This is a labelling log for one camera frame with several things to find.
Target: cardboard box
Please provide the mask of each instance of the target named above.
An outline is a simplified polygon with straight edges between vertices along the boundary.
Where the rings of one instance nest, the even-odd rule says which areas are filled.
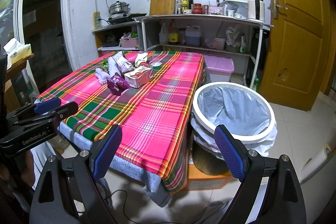
[[[223,188],[233,179],[230,171],[223,175],[210,176],[199,171],[194,164],[188,164],[188,181],[185,191],[193,190],[214,190]]]
[[[125,80],[131,87],[138,89],[150,81],[152,71],[152,68],[140,66],[131,72],[125,73]]]

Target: plastic jug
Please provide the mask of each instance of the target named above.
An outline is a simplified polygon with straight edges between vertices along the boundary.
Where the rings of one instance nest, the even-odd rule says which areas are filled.
[[[185,30],[185,43],[188,46],[199,47],[201,45],[201,27],[198,25],[187,26]]]

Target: glass jar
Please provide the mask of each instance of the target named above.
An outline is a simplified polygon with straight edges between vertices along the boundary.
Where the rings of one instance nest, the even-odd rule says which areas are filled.
[[[192,11],[192,14],[194,15],[202,15],[203,14],[203,7],[202,4],[200,3],[195,3],[194,4],[194,9]]]

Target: wooden door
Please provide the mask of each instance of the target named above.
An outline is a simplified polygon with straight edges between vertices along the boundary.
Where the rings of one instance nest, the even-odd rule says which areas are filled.
[[[269,102],[310,110],[329,47],[329,0],[278,0],[260,93]]]

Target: pink basket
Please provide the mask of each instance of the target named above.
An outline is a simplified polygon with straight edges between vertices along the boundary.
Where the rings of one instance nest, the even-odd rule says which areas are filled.
[[[120,39],[121,46],[123,48],[135,48],[135,46],[139,45],[139,38],[124,38]]]

